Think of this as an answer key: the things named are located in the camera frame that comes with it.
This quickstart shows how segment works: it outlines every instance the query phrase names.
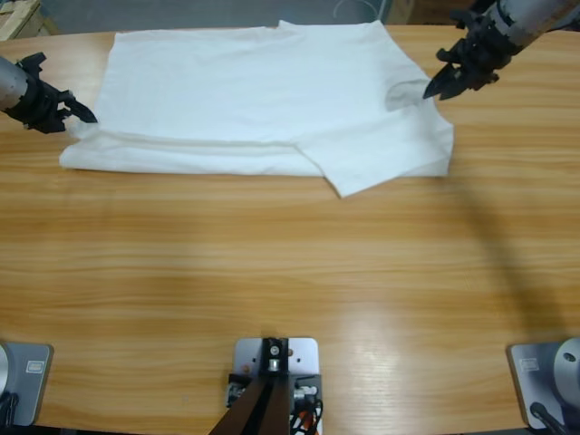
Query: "white cloth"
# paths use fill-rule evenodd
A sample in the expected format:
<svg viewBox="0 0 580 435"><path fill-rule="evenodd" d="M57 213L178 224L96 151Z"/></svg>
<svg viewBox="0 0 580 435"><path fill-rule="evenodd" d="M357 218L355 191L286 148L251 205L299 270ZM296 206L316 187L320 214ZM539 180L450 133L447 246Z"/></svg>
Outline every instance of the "white cloth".
<svg viewBox="0 0 580 435"><path fill-rule="evenodd" d="M453 127L380 22L117 34L66 168L325 176L341 196L447 173Z"/></svg>

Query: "wood grain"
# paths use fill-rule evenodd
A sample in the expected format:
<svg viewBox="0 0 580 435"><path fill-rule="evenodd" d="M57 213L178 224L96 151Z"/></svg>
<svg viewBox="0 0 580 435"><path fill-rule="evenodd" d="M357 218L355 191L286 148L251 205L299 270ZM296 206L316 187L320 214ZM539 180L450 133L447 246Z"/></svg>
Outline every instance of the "wood grain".
<svg viewBox="0 0 580 435"><path fill-rule="evenodd" d="M429 74L463 35L391 34ZM91 105L112 38L0 51L43 50ZM507 346L580 334L579 42L548 34L440 104L448 178L344 200L323 179L63 170L71 139L0 117L0 334L54 346L40 423L208 433L234 343L273 334L318 340L325 433L523 426Z"/></svg>

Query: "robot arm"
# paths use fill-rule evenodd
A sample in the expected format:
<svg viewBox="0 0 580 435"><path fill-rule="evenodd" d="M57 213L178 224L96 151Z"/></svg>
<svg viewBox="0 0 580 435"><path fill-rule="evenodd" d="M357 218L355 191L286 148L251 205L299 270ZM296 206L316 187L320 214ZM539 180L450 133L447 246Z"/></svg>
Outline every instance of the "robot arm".
<svg viewBox="0 0 580 435"><path fill-rule="evenodd" d="M580 0L478 0L468 11L454 11L458 28L468 28L449 51L437 58L447 63L427 86L423 98L440 94L453 98L466 89L479 90L496 82L495 70L518 54L561 18L580 5Z"/></svg>
<svg viewBox="0 0 580 435"><path fill-rule="evenodd" d="M42 133L64 131L63 120L71 115L97 122L70 91L61 92L40 79L40 64L45 59L43 53L37 53L13 64L0 56L0 111Z"/></svg>

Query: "wooden crate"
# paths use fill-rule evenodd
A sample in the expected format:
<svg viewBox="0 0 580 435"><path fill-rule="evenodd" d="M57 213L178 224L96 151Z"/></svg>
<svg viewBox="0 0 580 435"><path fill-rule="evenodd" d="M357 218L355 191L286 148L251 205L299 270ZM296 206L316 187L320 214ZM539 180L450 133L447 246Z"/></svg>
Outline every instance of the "wooden crate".
<svg viewBox="0 0 580 435"><path fill-rule="evenodd" d="M58 34L58 29L40 9L40 0L8 1L0 9L0 41Z"/></svg>

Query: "sticker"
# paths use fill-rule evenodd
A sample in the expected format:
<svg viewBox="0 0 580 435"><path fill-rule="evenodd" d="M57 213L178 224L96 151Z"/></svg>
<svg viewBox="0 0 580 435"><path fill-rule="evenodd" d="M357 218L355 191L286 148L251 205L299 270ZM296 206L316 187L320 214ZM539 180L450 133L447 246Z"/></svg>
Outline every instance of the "sticker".
<svg viewBox="0 0 580 435"><path fill-rule="evenodd" d="M44 372L44 361L29 361L26 365L27 373L43 374Z"/></svg>
<svg viewBox="0 0 580 435"><path fill-rule="evenodd" d="M540 366L537 365L536 358L525 358L519 360L519 366L522 368L524 372L537 372L540 370Z"/></svg>

